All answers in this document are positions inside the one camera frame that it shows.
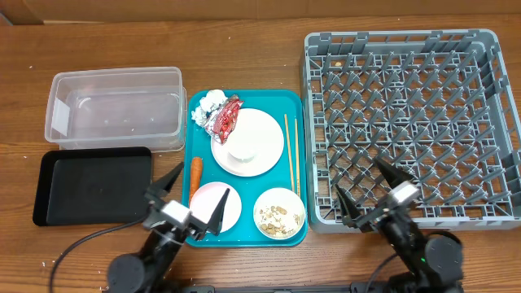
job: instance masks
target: foil wrapper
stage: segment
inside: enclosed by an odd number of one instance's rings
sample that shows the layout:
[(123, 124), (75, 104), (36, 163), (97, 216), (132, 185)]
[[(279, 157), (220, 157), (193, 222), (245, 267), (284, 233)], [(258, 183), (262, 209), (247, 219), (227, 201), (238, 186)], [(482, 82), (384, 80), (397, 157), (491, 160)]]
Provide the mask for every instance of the foil wrapper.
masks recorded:
[(237, 115), (244, 101), (239, 99), (237, 94), (228, 98), (218, 109), (210, 112), (206, 121), (197, 123), (219, 143), (225, 143), (230, 133), (234, 131), (237, 123)]

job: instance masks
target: sticker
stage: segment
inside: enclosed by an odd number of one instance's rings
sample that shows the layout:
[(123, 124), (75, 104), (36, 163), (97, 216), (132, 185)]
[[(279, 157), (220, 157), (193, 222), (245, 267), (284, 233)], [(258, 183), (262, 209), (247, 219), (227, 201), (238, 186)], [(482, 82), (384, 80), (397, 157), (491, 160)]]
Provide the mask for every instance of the sticker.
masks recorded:
[(69, 112), (70, 108), (64, 102), (58, 99), (55, 100), (55, 109), (52, 112), (52, 122), (50, 123), (50, 127), (56, 129), (64, 136), (67, 136)]

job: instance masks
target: round plate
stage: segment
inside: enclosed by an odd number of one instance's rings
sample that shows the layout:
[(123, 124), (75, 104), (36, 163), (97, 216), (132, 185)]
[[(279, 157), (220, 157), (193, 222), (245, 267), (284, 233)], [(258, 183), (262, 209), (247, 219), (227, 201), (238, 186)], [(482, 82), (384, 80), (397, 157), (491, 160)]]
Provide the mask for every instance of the round plate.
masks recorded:
[(234, 187), (223, 182), (210, 182), (201, 186), (195, 192), (194, 197), (192, 197), (192, 200), (190, 201), (190, 210), (192, 211), (192, 215), (204, 223), (208, 223), (208, 221), (210, 221), (210, 216), (219, 203), (219, 200), (221, 200), (226, 188), (230, 188), (230, 193), (226, 200), (221, 233), (226, 232), (237, 223), (241, 216), (241, 210), (243, 209), (239, 193), (237, 193)]
[[(298, 227), (293, 231), (292, 234), (287, 234), (284, 236), (273, 236), (266, 233), (260, 225), (261, 216), (259, 213), (260, 208), (271, 206), (279, 206), (287, 210), (290, 214), (295, 214), (299, 216)], [(286, 188), (272, 188), (270, 190), (265, 191), (262, 195), (259, 196), (255, 205), (253, 206), (253, 221), (255, 222), (255, 226), (257, 229), (266, 237), (276, 240), (284, 240), (289, 239), (299, 233), (300, 229), (304, 226), (304, 220), (306, 217), (306, 210), (304, 204), (302, 203), (302, 199), (299, 195), (296, 195), (293, 191), (288, 190)]]
[(257, 109), (240, 109), (237, 116), (237, 125), (239, 124), (247, 125), (250, 133), (258, 138), (256, 155), (248, 162), (243, 162), (229, 153), (226, 143), (230, 140), (221, 145), (211, 139), (213, 158), (221, 168), (240, 177), (253, 177), (267, 172), (278, 162), (284, 150), (284, 135), (280, 125), (272, 116)]

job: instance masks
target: bowl of food scraps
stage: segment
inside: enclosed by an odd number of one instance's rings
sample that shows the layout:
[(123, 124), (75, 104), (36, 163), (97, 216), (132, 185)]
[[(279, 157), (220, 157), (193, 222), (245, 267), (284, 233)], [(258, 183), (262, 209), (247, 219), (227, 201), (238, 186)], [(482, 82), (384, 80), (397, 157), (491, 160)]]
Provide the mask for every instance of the bowl of food scraps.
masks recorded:
[(298, 195), (285, 188), (272, 188), (259, 196), (253, 207), (253, 220), (266, 237), (285, 240), (302, 229), (306, 211)]

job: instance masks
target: white plate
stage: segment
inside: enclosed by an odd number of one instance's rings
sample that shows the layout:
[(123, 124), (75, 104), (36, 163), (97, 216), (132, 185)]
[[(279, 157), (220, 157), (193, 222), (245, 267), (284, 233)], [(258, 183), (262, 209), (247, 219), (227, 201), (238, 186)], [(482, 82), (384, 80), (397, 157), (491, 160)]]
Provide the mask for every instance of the white plate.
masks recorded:
[[(260, 227), (261, 216), (259, 213), (259, 209), (264, 208), (266, 206), (279, 206), (287, 210), (287, 212), (290, 215), (298, 215), (298, 227), (294, 230), (292, 234), (287, 234), (284, 236), (273, 236), (266, 233)], [(253, 206), (253, 221), (255, 222), (255, 226), (264, 236), (271, 239), (284, 240), (295, 236), (304, 226), (305, 217), (306, 210), (304, 204), (302, 203), (302, 199), (299, 195), (296, 195), (293, 191), (288, 190), (286, 188), (272, 188), (270, 190), (265, 191), (262, 195), (259, 196), (259, 198), (255, 202), (255, 205)]]
[(204, 223), (208, 223), (210, 216), (219, 203), (219, 200), (221, 200), (222, 195), (224, 195), (226, 188), (230, 188), (230, 193), (228, 194), (225, 213), (222, 217), (221, 233), (226, 232), (237, 223), (241, 216), (241, 210), (243, 209), (239, 193), (237, 193), (234, 187), (223, 182), (210, 182), (201, 186), (190, 201), (192, 215)]
[(257, 109), (239, 110), (235, 130), (224, 145), (214, 139), (210, 141), (213, 158), (219, 166), (240, 177), (267, 172), (278, 162), (284, 150), (284, 135), (277, 121)]

